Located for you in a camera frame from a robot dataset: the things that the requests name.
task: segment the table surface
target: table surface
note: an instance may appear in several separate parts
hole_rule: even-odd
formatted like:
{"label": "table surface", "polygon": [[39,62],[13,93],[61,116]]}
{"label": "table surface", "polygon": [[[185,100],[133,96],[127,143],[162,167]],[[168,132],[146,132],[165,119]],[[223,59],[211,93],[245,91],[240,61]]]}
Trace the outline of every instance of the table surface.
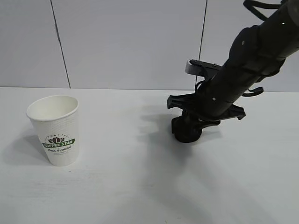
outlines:
{"label": "table surface", "polygon": [[[299,93],[241,98],[247,116],[177,142],[186,91],[0,88],[3,224],[297,224]],[[27,106],[80,101],[80,156],[50,165]]]}

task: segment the white wall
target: white wall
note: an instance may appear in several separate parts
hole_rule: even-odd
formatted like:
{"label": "white wall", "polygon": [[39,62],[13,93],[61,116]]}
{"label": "white wall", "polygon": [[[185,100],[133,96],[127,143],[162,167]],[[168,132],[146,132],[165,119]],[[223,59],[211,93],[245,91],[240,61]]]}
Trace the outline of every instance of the white wall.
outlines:
{"label": "white wall", "polygon": [[[279,4],[281,0],[268,0]],[[223,65],[235,37],[245,27],[261,24],[261,21],[243,6],[243,0],[208,0],[206,24],[203,35],[202,61]],[[299,92],[299,53],[290,56],[281,72],[266,78],[256,86],[266,91]]]}
{"label": "white wall", "polygon": [[205,0],[53,0],[72,88],[192,89]]}
{"label": "white wall", "polygon": [[[199,55],[205,3],[53,0],[71,87],[192,89],[184,68]],[[208,0],[202,61],[222,65],[238,33],[261,23],[242,3]],[[298,59],[258,85],[298,92]],[[0,1],[0,86],[68,88],[50,0]]]}
{"label": "white wall", "polygon": [[69,87],[49,0],[0,1],[0,86]]}

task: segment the black robotic arm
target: black robotic arm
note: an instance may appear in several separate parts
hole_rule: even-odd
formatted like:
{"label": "black robotic arm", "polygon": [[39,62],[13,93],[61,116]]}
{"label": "black robotic arm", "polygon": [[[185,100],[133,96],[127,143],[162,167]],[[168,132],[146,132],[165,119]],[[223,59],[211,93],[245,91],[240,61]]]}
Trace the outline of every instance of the black robotic arm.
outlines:
{"label": "black robotic arm", "polygon": [[[261,87],[249,88],[279,73],[286,58],[299,50],[299,0],[283,0],[281,5],[246,0],[244,5],[264,22],[240,32],[222,67],[188,61],[186,72],[205,80],[196,84],[195,93],[167,100],[168,108],[183,109],[171,122],[172,133],[180,142],[198,140],[203,128],[219,125],[221,120],[245,117],[244,109],[233,103],[240,96],[262,93]],[[255,7],[278,10],[267,18]]]}

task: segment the paper cup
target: paper cup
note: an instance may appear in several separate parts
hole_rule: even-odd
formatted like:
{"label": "paper cup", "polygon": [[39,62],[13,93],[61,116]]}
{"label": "paper cup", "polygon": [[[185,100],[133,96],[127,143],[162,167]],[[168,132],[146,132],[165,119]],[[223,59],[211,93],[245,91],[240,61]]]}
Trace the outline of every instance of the paper cup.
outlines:
{"label": "paper cup", "polygon": [[73,97],[50,96],[34,102],[26,111],[55,166],[69,165],[78,157],[78,106]]}

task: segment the green logo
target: green logo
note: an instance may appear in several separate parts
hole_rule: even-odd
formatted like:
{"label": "green logo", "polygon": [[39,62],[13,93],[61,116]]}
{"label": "green logo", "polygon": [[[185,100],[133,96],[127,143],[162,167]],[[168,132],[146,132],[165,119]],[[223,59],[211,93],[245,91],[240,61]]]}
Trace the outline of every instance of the green logo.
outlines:
{"label": "green logo", "polygon": [[64,138],[60,138],[60,137],[54,137],[52,139],[48,139],[48,142],[50,143],[43,143],[43,146],[45,148],[56,148],[56,147],[63,147],[63,146],[68,146],[71,144],[74,144],[75,139],[71,139],[71,140],[64,140]]}

